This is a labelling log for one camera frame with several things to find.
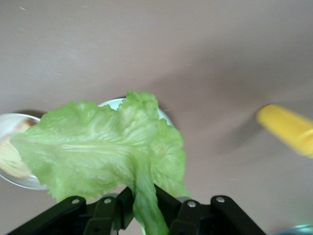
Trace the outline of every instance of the lettuce leaf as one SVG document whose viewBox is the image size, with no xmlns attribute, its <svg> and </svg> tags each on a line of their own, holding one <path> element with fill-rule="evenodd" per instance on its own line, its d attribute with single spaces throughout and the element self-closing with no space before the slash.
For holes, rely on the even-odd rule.
<svg viewBox="0 0 313 235">
<path fill-rule="evenodd" d="M 182 136 L 159 119 L 150 93 L 128 92 L 117 110 L 70 102 L 15 134 L 11 142 L 57 201 L 73 195 L 96 199 L 128 186 L 134 216 L 147 235 L 168 233 L 154 184 L 174 197 L 190 196 L 182 182 Z"/>
</svg>

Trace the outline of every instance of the bread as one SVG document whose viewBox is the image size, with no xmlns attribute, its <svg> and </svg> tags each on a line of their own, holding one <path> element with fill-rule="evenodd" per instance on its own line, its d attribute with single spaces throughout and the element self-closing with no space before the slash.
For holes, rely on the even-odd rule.
<svg viewBox="0 0 313 235">
<path fill-rule="evenodd" d="M 32 175 L 27 165 L 22 162 L 19 152 L 11 144 L 10 139 L 14 133 L 24 132 L 35 124 L 32 119 L 27 118 L 19 123 L 13 132 L 0 140 L 0 169 L 7 174 L 17 178 L 26 178 Z"/>
</svg>

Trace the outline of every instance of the screw head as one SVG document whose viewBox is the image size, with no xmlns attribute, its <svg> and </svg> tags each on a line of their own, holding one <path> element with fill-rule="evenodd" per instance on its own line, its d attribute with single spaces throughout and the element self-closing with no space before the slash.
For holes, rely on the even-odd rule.
<svg viewBox="0 0 313 235">
<path fill-rule="evenodd" d="M 72 200 L 71 203 L 72 203 L 72 204 L 77 204 L 77 203 L 79 203 L 79 199 L 76 198 L 76 199 Z"/>
<path fill-rule="evenodd" d="M 194 201 L 189 201 L 189 202 L 187 202 L 187 206 L 189 206 L 189 207 L 191 207 L 191 208 L 193 208 L 193 207 L 196 207 L 196 203 L 194 202 Z"/>
<path fill-rule="evenodd" d="M 110 199 L 110 198 L 106 198 L 106 199 L 104 199 L 104 204 L 109 204 L 109 203 L 111 203 L 112 202 L 112 199 Z"/>
<path fill-rule="evenodd" d="M 217 197 L 216 200 L 220 203 L 224 203 L 225 199 L 223 197 Z"/>
</svg>

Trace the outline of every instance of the beige table surface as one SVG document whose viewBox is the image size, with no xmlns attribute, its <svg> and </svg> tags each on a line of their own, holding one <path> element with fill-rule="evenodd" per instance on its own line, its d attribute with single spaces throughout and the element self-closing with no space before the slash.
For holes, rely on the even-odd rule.
<svg viewBox="0 0 313 235">
<path fill-rule="evenodd" d="M 313 159 L 253 120 L 269 103 L 313 118 L 313 1 L 0 2 L 0 114 L 128 90 L 182 132 L 195 200 L 228 195 L 266 233 L 313 223 Z M 0 234 L 54 204 L 0 179 Z"/>
</svg>

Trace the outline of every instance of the yellow object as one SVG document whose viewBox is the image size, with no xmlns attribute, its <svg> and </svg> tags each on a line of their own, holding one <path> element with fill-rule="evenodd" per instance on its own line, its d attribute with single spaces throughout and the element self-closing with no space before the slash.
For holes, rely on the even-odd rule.
<svg viewBox="0 0 313 235">
<path fill-rule="evenodd" d="M 256 120 L 298 154 L 313 158 L 312 120 L 275 104 L 261 108 Z"/>
</svg>

